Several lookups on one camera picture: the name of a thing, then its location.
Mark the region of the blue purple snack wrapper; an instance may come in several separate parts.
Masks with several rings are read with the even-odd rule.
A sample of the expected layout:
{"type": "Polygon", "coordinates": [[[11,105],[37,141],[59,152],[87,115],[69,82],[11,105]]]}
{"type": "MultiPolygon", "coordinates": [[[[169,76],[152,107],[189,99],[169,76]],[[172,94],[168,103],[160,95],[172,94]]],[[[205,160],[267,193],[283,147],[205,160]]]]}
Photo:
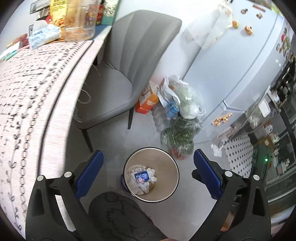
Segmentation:
{"type": "Polygon", "coordinates": [[[147,171],[142,171],[139,173],[135,173],[134,178],[135,178],[136,183],[147,182],[147,181],[149,181],[149,174],[147,171]]]}

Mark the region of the red snack packets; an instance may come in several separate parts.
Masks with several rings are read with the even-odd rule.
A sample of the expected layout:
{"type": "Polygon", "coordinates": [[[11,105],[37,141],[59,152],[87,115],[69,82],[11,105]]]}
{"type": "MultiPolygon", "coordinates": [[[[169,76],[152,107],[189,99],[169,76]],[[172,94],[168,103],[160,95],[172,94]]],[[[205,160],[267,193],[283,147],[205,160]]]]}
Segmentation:
{"type": "Polygon", "coordinates": [[[11,41],[11,42],[6,46],[6,48],[8,49],[10,46],[14,45],[15,43],[24,41],[25,39],[27,39],[27,37],[28,37],[28,34],[27,34],[27,33],[25,33],[25,34],[23,34],[23,35],[17,37],[15,40],[11,41]]]}

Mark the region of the clear plastic bag on fridge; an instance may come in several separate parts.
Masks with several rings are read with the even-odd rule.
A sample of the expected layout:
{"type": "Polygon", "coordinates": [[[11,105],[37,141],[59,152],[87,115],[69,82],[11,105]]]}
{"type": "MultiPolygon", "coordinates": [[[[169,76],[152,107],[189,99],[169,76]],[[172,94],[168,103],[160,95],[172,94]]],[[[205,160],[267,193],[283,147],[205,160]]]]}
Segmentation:
{"type": "Polygon", "coordinates": [[[233,26],[233,11],[225,1],[209,1],[196,10],[189,27],[184,31],[188,43],[195,42],[208,49],[233,26]]]}

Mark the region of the white plastic bag of goods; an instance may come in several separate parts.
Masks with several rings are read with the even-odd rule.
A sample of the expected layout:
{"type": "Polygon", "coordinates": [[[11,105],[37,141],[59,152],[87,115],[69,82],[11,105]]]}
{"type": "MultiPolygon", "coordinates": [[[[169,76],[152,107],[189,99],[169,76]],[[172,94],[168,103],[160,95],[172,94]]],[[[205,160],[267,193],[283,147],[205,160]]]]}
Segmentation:
{"type": "Polygon", "coordinates": [[[158,98],[170,118],[180,114],[186,120],[193,120],[206,114],[196,90],[175,75],[164,77],[158,98]]]}

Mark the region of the green vegetables in bag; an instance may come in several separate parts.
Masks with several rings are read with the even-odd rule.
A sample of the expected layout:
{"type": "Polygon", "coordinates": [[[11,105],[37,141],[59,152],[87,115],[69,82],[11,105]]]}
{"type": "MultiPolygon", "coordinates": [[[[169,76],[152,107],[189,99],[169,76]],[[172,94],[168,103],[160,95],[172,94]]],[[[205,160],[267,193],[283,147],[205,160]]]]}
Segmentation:
{"type": "Polygon", "coordinates": [[[163,130],[161,144],[167,147],[168,153],[175,159],[184,160],[193,154],[194,137],[200,130],[198,118],[188,120],[179,115],[163,130]]]}

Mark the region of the green floral tall box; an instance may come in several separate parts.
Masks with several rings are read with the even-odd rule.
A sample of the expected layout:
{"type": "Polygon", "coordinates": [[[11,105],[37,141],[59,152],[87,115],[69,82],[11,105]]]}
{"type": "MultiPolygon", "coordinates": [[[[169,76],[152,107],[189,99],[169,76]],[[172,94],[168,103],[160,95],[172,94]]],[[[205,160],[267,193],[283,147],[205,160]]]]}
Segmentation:
{"type": "Polygon", "coordinates": [[[105,0],[103,8],[102,25],[113,25],[121,0],[105,0]]]}

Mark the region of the white tissue paper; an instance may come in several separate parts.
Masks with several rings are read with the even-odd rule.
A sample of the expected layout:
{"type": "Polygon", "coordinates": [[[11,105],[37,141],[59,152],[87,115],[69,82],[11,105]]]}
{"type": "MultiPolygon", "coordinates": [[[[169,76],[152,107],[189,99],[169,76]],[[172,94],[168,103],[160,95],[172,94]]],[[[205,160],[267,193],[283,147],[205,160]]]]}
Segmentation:
{"type": "Polygon", "coordinates": [[[155,169],[147,168],[147,172],[149,174],[149,181],[142,183],[135,183],[135,181],[133,181],[128,174],[128,185],[131,188],[132,192],[138,196],[148,194],[154,188],[154,184],[157,181],[157,178],[155,176],[155,169]]]}

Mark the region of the yellow snack bag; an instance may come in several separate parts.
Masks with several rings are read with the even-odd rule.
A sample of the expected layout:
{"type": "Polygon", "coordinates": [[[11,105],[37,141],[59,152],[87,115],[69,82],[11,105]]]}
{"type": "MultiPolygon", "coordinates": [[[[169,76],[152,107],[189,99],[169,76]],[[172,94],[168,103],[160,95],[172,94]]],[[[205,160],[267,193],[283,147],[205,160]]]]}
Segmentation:
{"type": "Polygon", "coordinates": [[[51,24],[63,28],[65,25],[67,0],[50,0],[51,24]]]}

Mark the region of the blue tissue pack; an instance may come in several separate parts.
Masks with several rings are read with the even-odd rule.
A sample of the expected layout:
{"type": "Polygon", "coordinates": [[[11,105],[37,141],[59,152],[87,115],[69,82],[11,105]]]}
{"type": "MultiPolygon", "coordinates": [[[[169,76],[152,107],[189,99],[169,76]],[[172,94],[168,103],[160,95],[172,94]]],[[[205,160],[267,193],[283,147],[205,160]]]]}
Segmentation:
{"type": "Polygon", "coordinates": [[[48,24],[46,27],[33,32],[28,40],[30,49],[39,48],[45,44],[48,44],[52,41],[55,41],[62,36],[62,30],[60,27],[55,26],[54,24],[48,24]]]}

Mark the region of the white refrigerator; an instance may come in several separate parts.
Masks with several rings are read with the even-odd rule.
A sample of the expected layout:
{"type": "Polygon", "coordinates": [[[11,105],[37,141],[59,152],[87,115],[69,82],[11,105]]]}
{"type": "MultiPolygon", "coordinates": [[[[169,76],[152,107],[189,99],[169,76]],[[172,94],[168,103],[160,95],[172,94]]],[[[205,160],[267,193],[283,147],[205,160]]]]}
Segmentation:
{"type": "Polygon", "coordinates": [[[184,76],[206,109],[195,143],[215,138],[243,115],[286,61],[281,46],[288,28],[281,14],[251,1],[233,1],[230,8],[239,26],[201,50],[184,76]]]}

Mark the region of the large clear plastic jar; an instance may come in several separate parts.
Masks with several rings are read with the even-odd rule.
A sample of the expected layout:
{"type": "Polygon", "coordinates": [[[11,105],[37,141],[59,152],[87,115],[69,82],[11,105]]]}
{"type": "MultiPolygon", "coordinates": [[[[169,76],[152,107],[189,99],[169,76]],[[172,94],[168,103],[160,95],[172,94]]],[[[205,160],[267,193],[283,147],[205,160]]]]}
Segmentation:
{"type": "Polygon", "coordinates": [[[63,30],[67,42],[89,40],[94,36],[100,3],[98,0],[67,2],[63,30]]]}

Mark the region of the grey upholstered chair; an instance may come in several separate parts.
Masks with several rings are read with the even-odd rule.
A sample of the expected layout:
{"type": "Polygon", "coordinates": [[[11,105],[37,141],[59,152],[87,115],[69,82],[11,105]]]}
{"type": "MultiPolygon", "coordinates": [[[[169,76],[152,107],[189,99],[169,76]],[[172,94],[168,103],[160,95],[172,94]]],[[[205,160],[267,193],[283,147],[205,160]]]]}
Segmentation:
{"type": "Polygon", "coordinates": [[[91,101],[76,105],[75,124],[91,152],[89,129],[124,112],[132,125],[135,104],[181,26],[179,18],[148,10],[134,11],[113,24],[102,61],[85,79],[91,101]]]}

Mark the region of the beige trash bin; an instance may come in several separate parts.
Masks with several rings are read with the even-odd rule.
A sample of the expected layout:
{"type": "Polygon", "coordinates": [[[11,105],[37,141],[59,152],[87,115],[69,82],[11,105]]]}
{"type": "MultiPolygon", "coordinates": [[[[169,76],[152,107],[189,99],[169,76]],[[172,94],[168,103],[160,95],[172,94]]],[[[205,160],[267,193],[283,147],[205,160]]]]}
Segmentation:
{"type": "Polygon", "coordinates": [[[162,149],[136,150],[125,161],[121,185],[136,199],[159,203],[177,190],[180,172],[176,161],[162,149]]]}

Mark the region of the orange paper bag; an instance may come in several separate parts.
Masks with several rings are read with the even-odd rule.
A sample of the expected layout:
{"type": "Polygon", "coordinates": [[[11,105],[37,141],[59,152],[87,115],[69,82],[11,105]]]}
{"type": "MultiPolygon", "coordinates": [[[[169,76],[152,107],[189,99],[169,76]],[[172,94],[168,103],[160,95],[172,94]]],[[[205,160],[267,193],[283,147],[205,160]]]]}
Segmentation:
{"type": "Polygon", "coordinates": [[[137,113],[147,114],[159,102],[158,91],[159,85],[149,81],[138,98],[135,111],[137,113]]]}

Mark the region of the person's dark patterned knee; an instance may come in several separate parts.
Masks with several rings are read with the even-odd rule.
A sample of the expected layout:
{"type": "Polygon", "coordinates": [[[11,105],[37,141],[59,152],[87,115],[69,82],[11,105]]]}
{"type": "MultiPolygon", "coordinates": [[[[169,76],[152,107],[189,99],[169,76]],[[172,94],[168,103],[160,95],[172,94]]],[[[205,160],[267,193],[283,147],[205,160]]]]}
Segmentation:
{"type": "Polygon", "coordinates": [[[132,199],[109,191],[90,203],[88,215],[104,240],[166,240],[168,237],[132,199]]]}

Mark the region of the patterned pink tablecloth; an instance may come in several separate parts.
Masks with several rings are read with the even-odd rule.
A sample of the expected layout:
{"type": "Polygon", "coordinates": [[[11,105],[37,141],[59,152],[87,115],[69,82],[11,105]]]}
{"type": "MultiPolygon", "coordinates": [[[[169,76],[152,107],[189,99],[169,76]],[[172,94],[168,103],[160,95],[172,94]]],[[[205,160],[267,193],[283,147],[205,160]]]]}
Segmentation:
{"type": "Polygon", "coordinates": [[[49,114],[91,41],[24,49],[1,63],[1,208],[25,235],[29,198],[49,114]]]}

